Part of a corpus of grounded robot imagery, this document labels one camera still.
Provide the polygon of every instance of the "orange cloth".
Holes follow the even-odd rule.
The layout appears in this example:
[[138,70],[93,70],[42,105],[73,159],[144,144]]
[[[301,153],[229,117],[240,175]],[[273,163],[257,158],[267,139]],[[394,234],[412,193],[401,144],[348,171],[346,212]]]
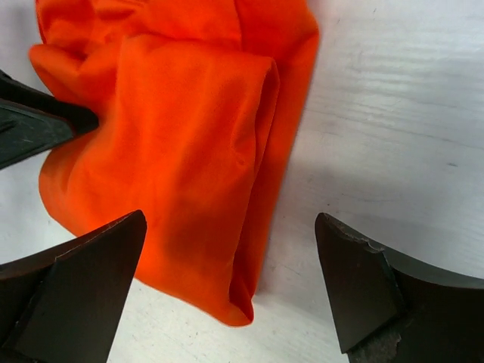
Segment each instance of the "orange cloth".
[[136,277],[226,324],[249,324],[318,47],[305,0],[36,6],[36,72],[101,120],[45,161],[47,211],[81,235],[142,209]]

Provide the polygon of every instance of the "folded fabric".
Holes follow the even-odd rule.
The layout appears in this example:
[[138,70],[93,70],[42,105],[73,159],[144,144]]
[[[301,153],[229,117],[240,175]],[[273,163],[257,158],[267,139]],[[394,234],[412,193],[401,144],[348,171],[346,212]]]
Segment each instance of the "folded fabric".
[[318,47],[305,0],[36,0],[36,9],[36,72],[101,124],[49,154],[47,211],[81,235],[142,209],[136,277],[249,324]]

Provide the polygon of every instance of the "white wooden surface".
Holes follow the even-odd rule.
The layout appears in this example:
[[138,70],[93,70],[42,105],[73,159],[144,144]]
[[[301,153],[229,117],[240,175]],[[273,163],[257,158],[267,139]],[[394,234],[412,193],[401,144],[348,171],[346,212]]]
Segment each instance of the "white wooden surface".
[[[229,329],[135,281],[110,361],[318,362],[339,354],[313,223],[325,211],[484,278],[484,2],[312,0],[324,28],[275,214],[256,320]],[[41,88],[32,0],[0,1],[0,67]],[[45,156],[0,172],[0,262],[70,236],[43,210]]]

